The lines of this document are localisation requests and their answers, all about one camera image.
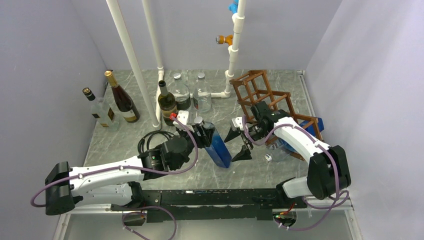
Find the dark green wine bottle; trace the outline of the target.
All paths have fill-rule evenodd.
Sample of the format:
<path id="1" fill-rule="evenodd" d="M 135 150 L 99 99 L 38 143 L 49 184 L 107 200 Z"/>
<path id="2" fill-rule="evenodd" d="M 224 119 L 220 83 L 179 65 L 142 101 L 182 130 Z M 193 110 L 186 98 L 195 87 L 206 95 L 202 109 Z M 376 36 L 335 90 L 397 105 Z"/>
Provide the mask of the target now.
<path id="1" fill-rule="evenodd" d="M 160 94 L 157 97 L 157 102 L 161 111 L 162 118 L 166 125 L 173 126 L 171 116 L 176 116 L 178 113 L 177 104 L 174 95 L 168 91 L 166 82 L 160 80 L 158 82 Z"/>

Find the small clear bottle black cap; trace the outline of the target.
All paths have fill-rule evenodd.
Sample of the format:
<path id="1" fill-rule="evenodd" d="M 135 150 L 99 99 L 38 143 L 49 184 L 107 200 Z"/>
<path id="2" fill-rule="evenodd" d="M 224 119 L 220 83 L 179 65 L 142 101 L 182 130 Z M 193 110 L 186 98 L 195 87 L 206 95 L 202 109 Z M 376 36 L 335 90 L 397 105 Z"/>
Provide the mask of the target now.
<path id="1" fill-rule="evenodd" d="M 103 97 L 96 97 L 89 87 L 82 90 L 85 97 L 90 101 L 90 113 L 96 121 L 110 131 L 119 128 L 118 115 L 112 110 L 109 103 Z"/>

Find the clear square bottle black cap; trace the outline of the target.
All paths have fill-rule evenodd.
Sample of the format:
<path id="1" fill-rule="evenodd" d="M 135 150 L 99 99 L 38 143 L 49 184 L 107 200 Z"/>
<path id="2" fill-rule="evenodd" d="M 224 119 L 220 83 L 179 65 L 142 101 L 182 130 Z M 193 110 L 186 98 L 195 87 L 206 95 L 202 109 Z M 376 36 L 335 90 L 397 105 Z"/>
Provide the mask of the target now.
<path id="1" fill-rule="evenodd" d="M 322 140 L 321 135 L 317 135 L 315 127 L 317 127 L 317 132 L 320 134 L 324 129 L 324 122 L 321 117 L 315 118 L 316 122 L 312 119 L 303 119 L 301 118 L 301 122 L 298 124 L 301 128 L 303 128 L 306 132 L 312 135 L 314 138 L 318 140 Z M 304 158 L 299 154 L 299 152 L 289 143 L 287 143 L 283 139 L 275 139 L 274 142 L 268 144 L 266 146 L 266 154 L 264 158 L 268 162 L 281 162 L 288 156 L 294 156 L 295 158 L 301 159 Z"/>

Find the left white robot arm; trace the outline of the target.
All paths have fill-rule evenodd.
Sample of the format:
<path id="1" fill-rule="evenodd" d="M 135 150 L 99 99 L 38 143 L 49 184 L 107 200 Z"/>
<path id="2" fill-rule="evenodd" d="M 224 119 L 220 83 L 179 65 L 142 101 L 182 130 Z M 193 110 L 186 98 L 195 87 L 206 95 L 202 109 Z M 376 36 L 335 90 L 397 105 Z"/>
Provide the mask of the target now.
<path id="1" fill-rule="evenodd" d="M 67 161 L 57 163 L 44 180 L 47 216 L 61 215 L 75 207 L 112 204 L 131 210 L 145 205 L 141 181 L 178 175 L 194 167 L 190 154 L 212 146 L 215 126 L 177 126 L 177 135 L 138 155 L 112 163 L 88 167 L 71 167 Z"/>

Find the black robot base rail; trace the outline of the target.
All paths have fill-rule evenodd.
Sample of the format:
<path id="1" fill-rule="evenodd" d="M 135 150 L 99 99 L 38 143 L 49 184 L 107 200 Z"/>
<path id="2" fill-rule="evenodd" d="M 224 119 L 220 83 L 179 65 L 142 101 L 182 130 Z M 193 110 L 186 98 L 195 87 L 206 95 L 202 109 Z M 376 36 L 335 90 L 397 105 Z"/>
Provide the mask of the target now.
<path id="1" fill-rule="evenodd" d="M 134 211 L 154 206 L 148 210 L 148 223 L 161 223 L 170 216 L 159 210 L 169 211 L 176 220 L 256 219 L 271 221 L 278 211 L 294 213 L 307 206 L 301 197 L 283 198 L 283 192 L 275 188 L 245 189 L 197 189 L 197 190 L 143 190 L 143 201 L 124 206 L 112 204 L 113 212 Z"/>

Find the blue label clear bottle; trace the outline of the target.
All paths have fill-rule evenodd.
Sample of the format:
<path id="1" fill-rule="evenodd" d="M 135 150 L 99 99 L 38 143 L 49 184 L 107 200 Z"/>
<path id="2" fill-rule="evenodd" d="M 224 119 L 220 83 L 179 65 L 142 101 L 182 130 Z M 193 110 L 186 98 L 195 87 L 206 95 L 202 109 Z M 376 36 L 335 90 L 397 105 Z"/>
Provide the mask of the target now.
<path id="1" fill-rule="evenodd" d="M 228 148 L 226 147 L 223 139 L 221 138 L 216 126 L 215 126 L 215 132 L 213 134 L 211 146 L 210 147 L 201 147 L 199 125 L 203 125 L 203 124 L 213 124 L 213 123 L 209 122 L 209 121 L 204 121 L 204 119 L 201 116 L 195 117 L 193 128 L 194 128 L 194 132 L 197 136 L 197 139 L 199 141 L 198 147 L 204 148 L 206 150 L 206 152 L 208 153 L 208 155 L 213 160 L 213 162 L 218 167 L 228 169 L 230 167 L 230 164 L 231 164 L 232 156 L 231 156 Z"/>

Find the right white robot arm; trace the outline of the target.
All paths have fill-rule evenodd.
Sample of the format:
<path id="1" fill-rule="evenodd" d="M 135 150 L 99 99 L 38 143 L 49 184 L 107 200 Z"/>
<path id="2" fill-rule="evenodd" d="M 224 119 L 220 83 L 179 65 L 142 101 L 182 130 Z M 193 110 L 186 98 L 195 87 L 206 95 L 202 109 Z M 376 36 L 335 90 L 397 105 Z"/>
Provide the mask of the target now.
<path id="1" fill-rule="evenodd" d="M 334 195 L 339 198 L 351 185 L 351 176 L 345 150 L 319 140 L 282 109 L 272 110 L 266 102 L 251 108 L 255 123 L 247 126 L 247 117 L 232 118 L 224 142 L 241 137 L 243 145 L 232 161 L 250 160 L 251 149 L 261 146 L 271 137 L 290 145 L 308 164 L 307 175 L 285 180 L 276 186 L 276 203 L 289 207 L 298 197 L 313 196 L 323 200 Z"/>

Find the clear glass bottle white cap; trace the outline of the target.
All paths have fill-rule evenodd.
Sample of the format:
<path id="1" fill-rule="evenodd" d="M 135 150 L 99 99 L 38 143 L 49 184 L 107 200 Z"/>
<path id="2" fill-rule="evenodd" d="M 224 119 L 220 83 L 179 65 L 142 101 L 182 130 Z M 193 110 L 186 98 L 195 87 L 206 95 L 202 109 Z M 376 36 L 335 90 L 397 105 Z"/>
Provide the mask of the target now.
<path id="1" fill-rule="evenodd" d="M 175 97 L 176 107 L 178 110 L 188 111 L 191 108 L 191 95 L 189 85 L 183 79 L 181 73 L 173 75 L 174 85 L 172 87 L 172 94 Z"/>

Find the clear glass bottle silver cap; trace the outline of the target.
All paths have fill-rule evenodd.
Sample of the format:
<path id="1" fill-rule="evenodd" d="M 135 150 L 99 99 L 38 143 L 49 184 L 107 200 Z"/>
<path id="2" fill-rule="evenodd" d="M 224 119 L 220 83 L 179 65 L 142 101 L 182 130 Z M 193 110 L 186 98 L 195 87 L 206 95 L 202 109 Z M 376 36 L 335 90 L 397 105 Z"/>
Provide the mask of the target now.
<path id="1" fill-rule="evenodd" d="M 194 83 L 193 92 L 193 106 L 201 113 L 208 112 L 212 107 L 212 90 L 209 83 L 206 81 L 204 72 L 197 74 L 197 79 Z"/>

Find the dark red wine bottle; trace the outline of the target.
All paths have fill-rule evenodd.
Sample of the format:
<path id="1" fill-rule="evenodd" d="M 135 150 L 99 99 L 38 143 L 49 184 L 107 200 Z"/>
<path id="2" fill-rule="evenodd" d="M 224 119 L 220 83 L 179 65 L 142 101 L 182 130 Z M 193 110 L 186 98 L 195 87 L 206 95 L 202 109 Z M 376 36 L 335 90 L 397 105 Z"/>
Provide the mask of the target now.
<path id="1" fill-rule="evenodd" d="M 104 72 L 112 90 L 114 101 L 124 120 L 128 123 L 135 123 L 140 119 L 140 114 L 132 98 L 120 86 L 112 70 Z"/>

